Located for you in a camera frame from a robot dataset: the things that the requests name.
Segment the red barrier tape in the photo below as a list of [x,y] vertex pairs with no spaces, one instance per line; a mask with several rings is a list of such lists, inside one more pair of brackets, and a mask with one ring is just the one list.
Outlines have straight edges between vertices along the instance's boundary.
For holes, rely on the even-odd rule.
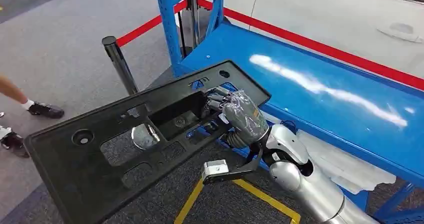
[[[206,8],[212,9],[212,3],[207,0],[198,0],[197,3]],[[326,44],[322,44],[318,41],[306,38],[304,36],[298,35],[296,33],[290,32],[288,30],[281,29],[274,25],[268,24],[266,22],[260,21],[258,19],[252,18],[247,15],[243,15],[236,11],[224,8],[224,15],[230,18],[233,18],[237,21],[246,23],[252,27],[261,29],[265,32],[274,34],[280,38],[284,38],[291,42],[300,44],[304,47],[310,48],[327,56],[339,59],[341,61],[347,62],[364,70],[382,75],[384,77],[390,78],[392,80],[404,83],[411,87],[420,89],[424,91],[424,79],[419,77],[407,74],[405,72],[387,67],[385,65],[378,64],[374,61],[364,59],[362,57],[350,54],[348,52],[336,49]]]
[[[207,0],[197,0],[197,3],[206,8],[211,10],[213,5],[211,2]],[[181,1],[177,5],[174,6],[174,13],[177,13],[181,11],[182,9],[187,7],[187,0]],[[347,62],[349,64],[352,64],[354,66],[357,66],[359,68],[362,68],[364,70],[370,71],[372,73],[382,75],[384,77],[390,78],[394,81],[404,83],[406,85],[409,85],[411,87],[420,89],[424,91],[424,79],[421,79],[419,77],[407,74],[405,72],[387,67],[385,65],[378,64],[374,61],[364,59],[362,57],[350,54],[348,52],[339,50],[337,48],[331,47],[326,44],[322,44],[318,41],[306,38],[304,36],[298,35],[296,33],[290,32],[288,30],[281,29],[279,27],[276,27],[274,25],[268,24],[266,22],[263,22],[261,20],[252,18],[250,16],[238,13],[236,11],[233,11],[228,8],[224,8],[224,15],[230,18],[233,18],[237,21],[246,23],[252,27],[261,29],[265,32],[271,33],[273,35],[276,35],[280,38],[284,38],[286,40],[289,40],[291,42],[297,43],[299,45],[302,45],[306,48],[310,48],[312,50],[315,50],[317,52],[320,52],[322,54],[325,54],[327,56],[339,59],[341,61]],[[142,26],[138,27],[137,29],[131,31],[130,33],[118,38],[116,41],[118,46],[122,47],[125,44],[131,42],[135,38],[141,36],[148,30],[156,27],[162,22],[162,18],[160,15],[156,16],[152,20],[146,22]]]
[[[180,3],[176,4],[173,7],[174,13],[177,13],[181,11],[182,9],[187,7],[187,0],[183,0]],[[116,43],[119,47],[124,46],[125,44],[131,42],[132,40],[138,38],[148,30],[156,27],[162,22],[161,15],[156,16],[155,18],[149,20],[148,22],[144,23],[142,26],[138,27],[137,29],[131,31],[130,33],[118,38],[116,40]]]

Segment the blue workbench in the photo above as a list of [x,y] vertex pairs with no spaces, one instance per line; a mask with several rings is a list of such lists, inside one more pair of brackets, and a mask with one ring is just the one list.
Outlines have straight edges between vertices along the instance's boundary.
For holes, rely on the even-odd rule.
[[424,92],[227,23],[174,70],[227,59],[272,94],[264,111],[424,187]]

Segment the yellow line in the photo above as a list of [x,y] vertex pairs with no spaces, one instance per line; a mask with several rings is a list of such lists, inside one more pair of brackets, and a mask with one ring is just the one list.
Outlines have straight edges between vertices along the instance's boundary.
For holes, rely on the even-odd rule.
[[270,197],[266,193],[262,192],[261,190],[257,189],[256,187],[254,187],[253,185],[245,182],[242,179],[233,180],[233,182],[235,184],[239,185],[240,187],[244,188],[246,191],[248,191],[248,192],[252,193],[253,195],[257,196],[261,200],[267,202],[268,204],[270,204],[271,206],[273,206],[275,209],[277,209],[280,212],[282,212],[282,213],[286,214],[287,216],[291,217],[290,224],[299,224],[300,223],[301,215],[299,215],[294,210],[288,208],[284,204],[280,203],[276,199]]
[[182,207],[181,211],[179,212],[179,214],[176,216],[175,220],[173,221],[174,224],[183,223],[184,219],[186,218],[187,214],[189,213],[190,209],[192,208],[193,204],[195,203],[202,189],[203,189],[203,182],[202,182],[202,179],[200,179],[198,183],[196,184],[196,187],[193,189],[193,192],[190,194],[184,206]]

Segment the black sneaker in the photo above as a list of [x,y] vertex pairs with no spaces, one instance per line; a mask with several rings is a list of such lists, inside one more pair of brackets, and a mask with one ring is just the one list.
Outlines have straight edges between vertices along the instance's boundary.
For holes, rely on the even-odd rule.
[[60,107],[55,105],[48,105],[44,103],[34,102],[34,104],[29,107],[28,112],[36,116],[44,116],[47,118],[59,119],[64,116],[65,111]]
[[25,150],[23,140],[24,139],[20,135],[12,131],[3,137],[0,142],[5,149],[11,150],[16,156],[20,158],[29,158],[30,155],[28,155],[27,150]]

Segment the white sock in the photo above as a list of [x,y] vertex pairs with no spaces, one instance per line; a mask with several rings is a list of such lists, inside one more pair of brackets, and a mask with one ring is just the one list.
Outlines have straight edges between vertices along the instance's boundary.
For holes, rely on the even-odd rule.
[[12,128],[4,128],[0,125],[0,140],[3,139],[7,134],[12,132]]
[[32,100],[30,100],[30,99],[28,99],[28,101],[27,101],[26,103],[21,104],[21,106],[22,106],[25,110],[27,110],[27,111],[30,109],[30,107],[31,107],[32,105],[34,105],[34,102],[33,102]]

